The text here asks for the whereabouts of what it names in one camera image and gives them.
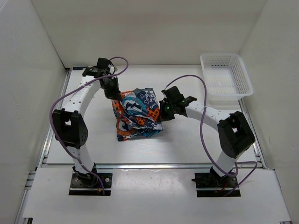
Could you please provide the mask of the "colourful patterned shorts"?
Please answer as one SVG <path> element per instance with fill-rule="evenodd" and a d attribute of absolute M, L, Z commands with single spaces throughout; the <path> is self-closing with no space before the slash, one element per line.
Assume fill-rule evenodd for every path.
<path fill-rule="evenodd" d="M 163 131 L 153 88 L 136 88 L 122 92 L 120 96 L 120 100 L 112 100 L 118 141 L 127 141 L 136 136 L 149 138 Z"/>

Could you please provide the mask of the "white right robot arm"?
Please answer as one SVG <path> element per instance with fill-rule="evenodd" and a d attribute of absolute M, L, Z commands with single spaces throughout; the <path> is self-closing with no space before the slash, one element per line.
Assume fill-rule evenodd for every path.
<path fill-rule="evenodd" d="M 231 113 L 227 118 L 223 112 L 198 101 L 195 97 L 184 97 L 176 86 L 162 90 L 164 94 L 160 103 L 159 121 L 170 121 L 175 115 L 183 115 L 200 122 L 200 140 L 205 151 L 207 148 L 203 139 L 203 125 L 206 124 L 218 132 L 221 153 L 214 161 L 210 154 L 207 154 L 213 166 L 210 168 L 210 182 L 214 186 L 223 185 L 227 176 L 231 174 L 233 167 L 237 167 L 237 160 L 255 142 L 253 132 L 240 111 Z"/>

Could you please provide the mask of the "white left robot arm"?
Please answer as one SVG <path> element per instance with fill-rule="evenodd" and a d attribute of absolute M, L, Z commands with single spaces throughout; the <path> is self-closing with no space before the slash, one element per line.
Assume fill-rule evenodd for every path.
<path fill-rule="evenodd" d="M 50 113 L 56 140 L 72 157 L 75 164 L 74 172 L 82 175 L 81 180 L 88 187 L 96 185 L 98 175 L 85 145 L 88 129 L 84 115 L 92 98 L 100 89 L 104 90 L 107 99 L 121 99 L 115 72 L 116 67 L 110 59 L 99 58 L 95 66 L 85 68 L 77 89 L 66 94 L 69 100 L 65 105 Z"/>

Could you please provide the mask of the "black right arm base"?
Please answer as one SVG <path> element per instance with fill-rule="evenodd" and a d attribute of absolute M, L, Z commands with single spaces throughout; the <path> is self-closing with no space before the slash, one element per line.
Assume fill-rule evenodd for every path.
<path fill-rule="evenodd" d="M 195 173 L 192 182 L 196 185 L 197 198 L 241 196 L 236 177 L 219 177 L 212 169 Z"/>

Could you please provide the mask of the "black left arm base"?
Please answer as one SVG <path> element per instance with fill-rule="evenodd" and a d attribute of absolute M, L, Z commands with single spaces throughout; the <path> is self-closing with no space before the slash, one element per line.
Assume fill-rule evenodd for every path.
<path fill-rule="evenodd" d="M 71 196 L 111 196 L 112 173 L 98 173 L 94 166 L 92 172 L 97 173 L 101 181 L 90 173 L 82 174 L 75 166 L 70 182 L 69 195 Z"/>

